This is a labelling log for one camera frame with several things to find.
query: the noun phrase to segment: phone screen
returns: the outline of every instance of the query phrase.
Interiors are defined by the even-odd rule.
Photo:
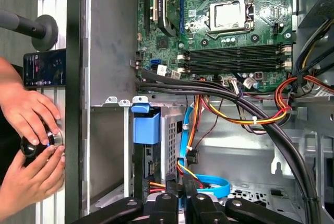
[[[25,54],[23,84],[25,87],[66,85],[66,49]]]

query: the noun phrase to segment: knob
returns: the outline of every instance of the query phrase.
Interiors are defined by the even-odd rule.
[[[21,151],[27,158],[35,159],[49,145],[59,146],[63,144],[63,137],[60,132],[54,135],[46,125],[44,125],[44,127],[47,138],[49,139],[49,143],[47,145],[44,145],[42,143],[39,143],[38,145],[33,145],[25,137],[21,139]]]

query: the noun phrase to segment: black pole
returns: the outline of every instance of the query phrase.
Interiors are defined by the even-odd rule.
[[[18,32],[36,39],[43,39],[45,27],[35,21],[0,9],[0,27]]]
[[[42,15],[33,21],[0,9],[0,28],[30,36],[38,51],[51,49],[58,39],[58,25],[50,15]]]

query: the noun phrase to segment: ram slot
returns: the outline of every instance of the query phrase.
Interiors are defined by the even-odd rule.
[[[211,49],[190,51],[188,56],[191,60],[205,59],[211,60],[216,58],[234,58],[234,57],[271,57],[277,53],[276,45],[245,47],[245,48],[227,48],[227,49]]]
[[[193,74],[213,74],[221,72],[253,72],[277,70],[277,58],[265,58],[262,60],[226,60],[212,62],[193,62],[189,63],[190,73]]]
[[[146,36],[150,33],[150,1],[144,0],[144,29]]]

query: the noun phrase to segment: red wire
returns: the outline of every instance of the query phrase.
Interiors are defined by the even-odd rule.
[[[150,189],[150,193],[152,192],[160,192],[160,191],[165,191],[165,189]]]

